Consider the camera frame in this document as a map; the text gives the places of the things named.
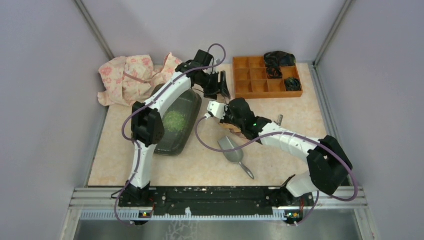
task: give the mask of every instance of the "green granules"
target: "green granules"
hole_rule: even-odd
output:
[[[163,117],[163,126],[168,132],[181,132],[186,123],[185,116],[177,111],[168,111]]]

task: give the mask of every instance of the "white wall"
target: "white wall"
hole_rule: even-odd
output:
[[[226,62],[276,50],[312,61],[344,0],[84,2],[116,56],[150,54],[161,64],[168,52],[186,61],[213,43],[226,47]]]
[[[424,239],[423,9],[356,1],[318,68],[383,240]]]
[[[58,239],[105,108],[107,59],[71,0],[0,7],[0,239]]]

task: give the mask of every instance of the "wooden compartment tray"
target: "wooden compartment tray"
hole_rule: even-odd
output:
[[[234,72],[235,97],[245,99],[298,98],[300,91],[287,91],[284,80],[294,77],[299,79],[296,66],[281,66],[282,78],[270,79],[263,56],[237,56],[232,62]]]

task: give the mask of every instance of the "metal scoop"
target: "metal scoop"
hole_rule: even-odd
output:
[[[238,147],[237,143],[231,140],[231,138],[229,138],[228,136],[221,138],[218,141],[218,144],[222,150],[235,149]],[[250,178],[252,178],[253,180],[255,179],[255,176],[253,175],[252,171],[242,162],[244,157],[243,150],[239,149],[232,152],[224,152],[224,156],[230,163],[239,164],[240,167],[247,173],[247,175],[249,175]]]

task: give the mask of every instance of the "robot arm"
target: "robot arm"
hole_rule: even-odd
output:
[[[131,175],[134,174],[134,177],[130,178],[130,184],[125,190],[134,198],[145,198],[143,193],[149,189],[153,153],[165,134],[162,116],[172,103],[195,84],[203,88],[206,98],[216,100],[218,94],[230,97],[225,72],[220,73],[219,81],[218,73],[207,74],[201,69],[195,70],[195,68],[209,66],[211,61],[212,55],[199,50],[194,60],[182,63],[177,67],[176,73],[160,91],[144,103],[136,102],[134,104],[133,113],[146,107],[133,117],[131,123],[133,139],[141,146],[141,150],[135,148],[131,171]],[[234,99],[229,104],[211,101],[208,112],[211,116],[218,118],[221,123],[238,127],[249,140],[264,136],[257,142],[275,146],[307,162],[309,171],[289,178],[282,186],[288,191],[291,198],[298,198],[316,190],[332,195],[348,176],[347,170],[337,159],[320,146],[307,140],[319,141],[321,145],[335,152],[352,169],[351,162],[335,138],[331,136],[326,136],[324,139],[308,137],[307,140],[303,140],[303,136],[284,129],[271,120],[255,116],[243,98]]]
[[[195,68],[209,66],[212,58],[209,53],[199,50],[194,60],[182,63],[176,68],[171,79],[156,94],[144,103],[136,102],[133,105],[133,113],[148,106],[145,110],[135,115],[131,122],[133,139],[138,143],[135,145],[131,171],[131,175],[133,173],[135,175],[132,179],[130,178],[131,182],[128,186],[134,196],[139,196],[142,189],[149,188],[153,153],[165,134],[162,116],[177,98],[195,84],[203,88],[205,98],[216,100],[218,94],[230,97],[224,71],[220,73],[219,79],[219,73],[217,72],[207,74],[203,70],[194,70]]]
[[[348,176],[345,167],[338,160],[311,142],[320,143],[329,148],[352,169],[351,162],[334,137],[306,139],[267,118],[255,116],[244,98],[236,98],[229,104],[210,102],[207,110],[221,123],[238,127],[249,140],[265,136],[258,140],[260,144],[280,148],[306,162],[309,170],[290,178],[283,186],[295,198],[317,190],[332,195]]]

